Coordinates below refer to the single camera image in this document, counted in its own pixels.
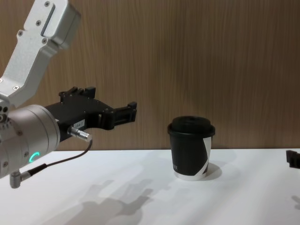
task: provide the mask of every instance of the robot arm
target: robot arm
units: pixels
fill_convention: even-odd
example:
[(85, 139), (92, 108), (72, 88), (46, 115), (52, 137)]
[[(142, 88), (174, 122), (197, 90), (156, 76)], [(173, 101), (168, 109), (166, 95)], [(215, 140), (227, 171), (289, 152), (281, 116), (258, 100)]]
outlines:
[(12, 188), (45, 168), (20, 173), (23, 166), (57, 149), (60, 142), (74, 136), (90, 142), (88, 128), (113, 129), (135, 121), (136, 103), (112, 107), (94, 99), (96, 88), (73, 87), (63, 91), (60, 101), (42, 107), (20, 106), (37, 91), (50, 58), (69, 47), (80, 14), (68, 0), (35, 0), (24, 30), (17, 33), (17, 45), (0, 78), (0, 178), (10, 174)]

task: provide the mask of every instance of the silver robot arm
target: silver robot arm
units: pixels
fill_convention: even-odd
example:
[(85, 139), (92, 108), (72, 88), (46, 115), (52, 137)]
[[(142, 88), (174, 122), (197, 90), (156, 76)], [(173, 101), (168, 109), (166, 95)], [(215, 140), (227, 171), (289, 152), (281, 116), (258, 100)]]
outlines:
[(11, 174), (17, 188), (28, 176), (19, 169), (54, 150), (60, 143), (57, 120), (44, 107), (20, 106), (37, 91), (50, 58), (67, 49), (80, 22), (68, 0), (35, 0), (17, 45), (0, 78), (0, 178)]

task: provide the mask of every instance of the black paper cup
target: black paper cup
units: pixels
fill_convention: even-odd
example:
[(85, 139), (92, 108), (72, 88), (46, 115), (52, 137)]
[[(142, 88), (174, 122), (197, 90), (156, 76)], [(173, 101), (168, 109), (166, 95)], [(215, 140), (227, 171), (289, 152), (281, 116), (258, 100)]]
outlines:
[(203, 117), (181, 116), (168, 126), (175, 175), (183, 180), (206, 176), (215, 127)]

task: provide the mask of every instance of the white table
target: white table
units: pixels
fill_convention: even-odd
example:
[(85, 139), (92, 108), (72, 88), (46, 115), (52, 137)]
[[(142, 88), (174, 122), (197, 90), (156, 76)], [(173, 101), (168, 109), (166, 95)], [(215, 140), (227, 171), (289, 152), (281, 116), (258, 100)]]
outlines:
[[(76, 154), (53, 152), (26, 169)], [(212, 150), (210, 158), (203, 181), (177, 179), (169, 150), (91, 151), (19, 189), (5, 177), (0, 224), (300, 224), (300, 170), (285, 150)]]

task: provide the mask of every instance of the wooden wall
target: wooden wall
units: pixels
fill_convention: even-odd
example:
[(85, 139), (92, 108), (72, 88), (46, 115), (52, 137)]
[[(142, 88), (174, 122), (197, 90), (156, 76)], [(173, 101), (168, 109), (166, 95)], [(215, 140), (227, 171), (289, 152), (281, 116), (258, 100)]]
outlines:
[[(186, 114), (212, 121), (214, 148), (300, 147), (299, 0), (71, 2), (82, 13), (77, 36), (26, 104), (92, 85), (113, 107), (137, 101), (136, 123), (93, 130), (93, 149), (169, 148), (166, 127)], [(0, 0), (0, 74), (32, 3)]]

